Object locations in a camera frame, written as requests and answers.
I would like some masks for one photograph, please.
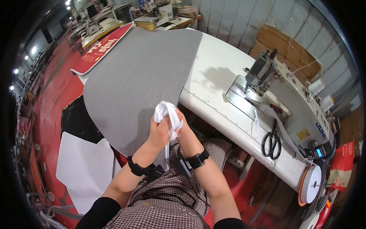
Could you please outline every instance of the red board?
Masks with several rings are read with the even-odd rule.
[[[134,22],[128,23],[125,26],[116,29],[111,34],[103,38],[96,45],[91,47],[85,55],[71,69],[77,75],[85,75],[93,67],[99,63],[103,57],[127,34]]]

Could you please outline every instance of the black strap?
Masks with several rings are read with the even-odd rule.
[[[132,161],[132,156],[127,157],[127,161],[128,161],[128,166],[131,169],[131,172],[139,177],[142,175],[148,176],[155,170],[154,164],[151,164],[146,168],[143,168],[143,167],[139,166],[138,164],[134,164],[134,162]]]
[[[205,164],[205,160],[209,157],[209,154],[206,149],[203,150],[201,154],[196,154],[192,158],[187,158],[187,161],[192,166],[192,169],[197,169]]]

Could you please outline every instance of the factory floor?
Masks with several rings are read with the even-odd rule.
[[[55,195],[55,201],[51,202],[51,205],[72,204],[66,187],[56,178],[56,166],[61,141],[61,112],[83,93],[83,84],[70,72],[70,68],[80,58],[79,52],[69,48],[67,41],[61,37],[44,72],[43,87],[35,105],[38,117],[34,127],[34,142],[39,143],[42,148],[39,167],[42,168],[45,186]],[[224,175],[245,223],[250,221],[257,210],[257,206],[251,206],[248,199],[264,169],[264,166],[255,160],[245,179],[239,180],[237,169],[229,162],[225,164]],[[55,219],[70,229],[75,228],[78,223],[77,220],[57,214]],[[211,212],[205,220],[213,228]],[[273,224],[274,221],[276,217],[262,213],[253,226],[260,224],[265,228],[280,228],[280,225]]]

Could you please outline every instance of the white elastic band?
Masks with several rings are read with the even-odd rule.
[[[170,123],[172,124],[169,133],[169,140],[174,140],[178,137],[175,130],[182,128],[183,121],[179,121],[175,106],[169,102],[162,101],[155,107],[154,121],[160,123],[163,118],[169,115]]]

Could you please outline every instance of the sticker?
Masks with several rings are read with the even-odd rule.
[[[307,129],[297,132],[296,135],[300,140],[303,140],[304,138],[307,138],[310,136],[309,131]]]

